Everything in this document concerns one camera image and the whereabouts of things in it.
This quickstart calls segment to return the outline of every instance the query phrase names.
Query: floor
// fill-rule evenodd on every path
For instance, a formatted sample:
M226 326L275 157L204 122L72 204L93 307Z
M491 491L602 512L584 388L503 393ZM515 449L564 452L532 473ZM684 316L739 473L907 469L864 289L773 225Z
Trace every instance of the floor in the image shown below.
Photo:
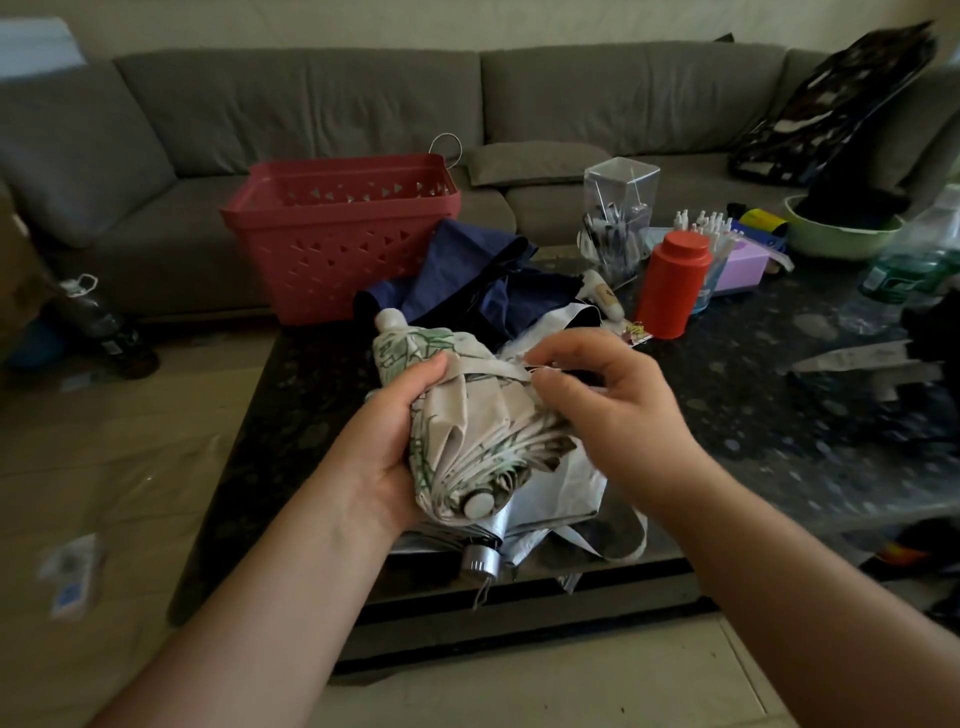
M141 381L110 380L81 359L6 378L0 724L83 725L172 634L164 610L272 338L264 327L176 337ZM100 600L78 622L52 622L39 560L94 531L108 549ZM794 725L717 617L330 688L310 725L480 726L507 716L522 726Z

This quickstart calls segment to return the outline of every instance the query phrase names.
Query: white wall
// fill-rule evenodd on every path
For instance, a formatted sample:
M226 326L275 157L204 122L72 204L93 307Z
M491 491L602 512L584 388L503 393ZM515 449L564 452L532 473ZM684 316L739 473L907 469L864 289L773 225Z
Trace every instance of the white wall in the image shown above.
M937 17L949 51L960 0L0 0L56 14L85 51L355 46L486 50L688 38L838 50L867 31Z

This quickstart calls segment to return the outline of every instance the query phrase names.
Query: left hand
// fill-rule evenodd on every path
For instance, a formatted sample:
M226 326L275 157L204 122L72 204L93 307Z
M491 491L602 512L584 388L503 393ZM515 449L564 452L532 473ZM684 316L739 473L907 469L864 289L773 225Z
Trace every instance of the left hand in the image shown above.
M446 354L415 364L364 404L330 447L311 480L349 490L350 507L371 512L401 532L423 519L403 454L410 442L410 405L446 371Z

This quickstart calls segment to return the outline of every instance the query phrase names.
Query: red plastic basket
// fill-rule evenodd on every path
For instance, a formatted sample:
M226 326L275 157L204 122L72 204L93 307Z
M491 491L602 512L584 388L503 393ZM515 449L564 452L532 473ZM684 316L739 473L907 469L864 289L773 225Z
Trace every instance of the red plastic basket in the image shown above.
M357 291L419 271L458 212L440 155L263 162L220 210L289 325L350 318Z

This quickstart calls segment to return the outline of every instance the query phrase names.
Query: basket handle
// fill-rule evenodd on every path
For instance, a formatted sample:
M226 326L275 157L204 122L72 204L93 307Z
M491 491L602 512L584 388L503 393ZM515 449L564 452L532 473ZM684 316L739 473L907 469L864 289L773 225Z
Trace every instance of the basket handle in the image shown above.
M457 166L457 164L460 163L460 160L461 160L461 159L464 158L464 143L463 143L462 141L460 141L460 137L457 136L455 133L453 133L453 132L443 132L443 133L439 133L439 134L437 134L436 136L434 136L434 137L433 137L433 141L430 142L430 148L426 151L426 153L427 153L428 155L432 155L432 154L433 154L433 145L437 143L437 140L438 140L438 139L443 139L445 136L452 136L454 139L457 140L457 146L460 147L460 154L457 155L457 159L456 159L456 161L453 162L453 164L447 164L447 163L446 163L446 158L444 158L444 166L445 166L447 169L452 169L453 167Z

